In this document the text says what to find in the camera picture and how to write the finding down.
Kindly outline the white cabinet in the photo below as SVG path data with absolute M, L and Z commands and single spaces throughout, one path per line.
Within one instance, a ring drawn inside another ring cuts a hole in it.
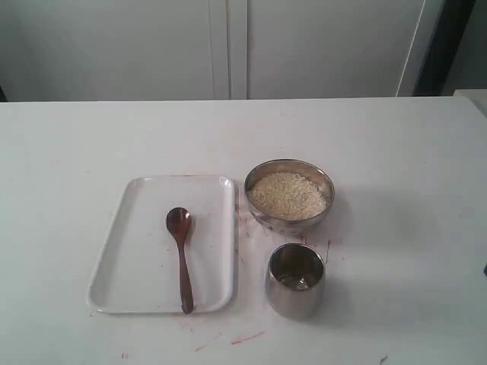
M 3 1 L 10 101 L 412 95 L 442 1 Z

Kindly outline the brown wooden spoon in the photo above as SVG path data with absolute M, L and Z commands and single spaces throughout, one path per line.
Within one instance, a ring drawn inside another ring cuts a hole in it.
M 171 209 L 166 216 L 166 228 L 174 238 L 179 257 L 180 299 L 182 311 L 190 314 L 194 310 L 193 290 L 186 263 L 185 244 L 192 227 L 191 214 L 182 207 Z

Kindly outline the steel bowl of rice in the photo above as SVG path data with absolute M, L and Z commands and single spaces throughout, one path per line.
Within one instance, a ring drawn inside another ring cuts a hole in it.
M 302 160 L 269 160 L 244 180 L 253 217 L 270 230 L 299 236 L 321 222 L 333 206 L 335 187 L 319 167 Z

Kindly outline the stainless steel cup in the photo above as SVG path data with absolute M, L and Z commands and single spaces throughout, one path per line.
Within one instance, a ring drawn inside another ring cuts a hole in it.
M 323 259 L 314 249 L 300 243 L 279 246 L 266 269 L 269 305 L 289 319 L 312 316 L 321 301 L 325 276 Z

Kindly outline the white rectangular plastic tray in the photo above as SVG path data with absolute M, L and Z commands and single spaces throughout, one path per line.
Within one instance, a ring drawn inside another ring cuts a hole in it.
M 195 313 L 229 303 L 234 292 L 236 185 L 226 176 L 150 176 L 132 180 L 88 287 L 87 302 L 109 314 L 181 313 L 177 244 L 167 213 L 185 208 L 185 245 Z

